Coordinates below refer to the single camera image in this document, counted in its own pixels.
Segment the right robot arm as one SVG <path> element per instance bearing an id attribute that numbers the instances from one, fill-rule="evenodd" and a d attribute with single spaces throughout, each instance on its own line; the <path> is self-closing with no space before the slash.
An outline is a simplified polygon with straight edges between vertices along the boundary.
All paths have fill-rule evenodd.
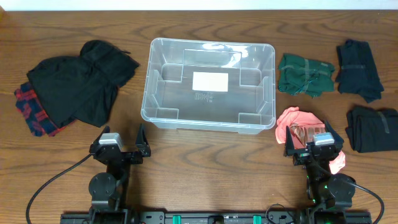
<path id="1" fill-rule="evenodd" d="M 344 140 L 325 123 L 325 132 L 313 136 L 304 148 L 296 149 L 289 127 L 285 128 L 284 156 L 307 172 L 307 196 L 314 206 L 299 211 L 295 223 L 345 223 L 345 209 L 352 207 L 355 180 L 345 174 L 332 174 L 330 162 L 342 152 Z"/>

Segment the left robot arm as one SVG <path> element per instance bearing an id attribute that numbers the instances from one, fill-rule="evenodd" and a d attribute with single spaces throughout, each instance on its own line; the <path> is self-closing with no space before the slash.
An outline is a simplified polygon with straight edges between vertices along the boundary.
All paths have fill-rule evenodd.
<path id="1" fill-rule="evenodd" d="M 119 133 L 112 133 L 106 126 L 93 141 L 89 153 L 106 165 L 106 172 L 96 174 L 89 183 L 91 208 L 89 224 L 138 224 L 139 215 L 126 205 L 130 168 L 143 163 L 151 156 L 144 125 L 139 126 L 135 145 L 136 151 L 123 152 Z"/>

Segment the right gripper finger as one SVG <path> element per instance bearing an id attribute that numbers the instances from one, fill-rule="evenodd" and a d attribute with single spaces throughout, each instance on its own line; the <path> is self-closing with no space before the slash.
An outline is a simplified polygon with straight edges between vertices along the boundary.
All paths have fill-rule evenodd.
<path id="1" fill-rule="evenodd" d="M 290 128 L 286 126 L 286 140 L 285 140 L 285 150 L 286 151 L 294 151 L 295 146 L 292 139 L 292 134 L 290 132 Z"/>
<path id="2" fill-rule="evenodd" d="M 325 120 L 324 124 L 326 131 L 333 136 L 335 144 L 343 144 L 343 138 L 332 128 L 331 124 L 327 120 Z"/>

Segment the red navy plaid shirt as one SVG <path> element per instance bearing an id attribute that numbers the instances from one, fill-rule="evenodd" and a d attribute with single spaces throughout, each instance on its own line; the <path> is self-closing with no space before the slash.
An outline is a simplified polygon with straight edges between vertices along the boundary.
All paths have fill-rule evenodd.
<path id="1" fill-rule="evenodd" d="M 58 127 L 45 112 L 41 102 L 30 82 L 20 85 L 14 95 L 17 99 L 16 108 L 23 115 L 26 124 L 33 136 L 41 137 L 45 134 L 54 137 L 66 126 L 76 121 L 76 118 L 68 118 L 61 127 Z"/>

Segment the green garment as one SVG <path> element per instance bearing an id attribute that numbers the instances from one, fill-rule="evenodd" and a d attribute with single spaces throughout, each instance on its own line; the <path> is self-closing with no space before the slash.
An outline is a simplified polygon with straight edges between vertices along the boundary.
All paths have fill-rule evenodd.
<path id="1" fill-rule="evenodd" d="M 290 95 L 306 94 L 314 97 L 334 91 L 331 79 L 333 64 L 311 60 L 294 54 L 283 54 L 279 67 L 278 90 Z"/>

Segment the navy garment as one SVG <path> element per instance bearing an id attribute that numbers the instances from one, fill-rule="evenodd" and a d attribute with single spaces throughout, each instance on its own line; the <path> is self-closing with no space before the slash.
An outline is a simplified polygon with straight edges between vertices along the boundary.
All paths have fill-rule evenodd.
<path id="1" fill-rule="evenodd" d="M 381 99 L 380 81 L 368 42 L 348 39 L 336 47 L 340 71 L 335 79 L 340 93 L 357 94 L 367 103 Z"/>

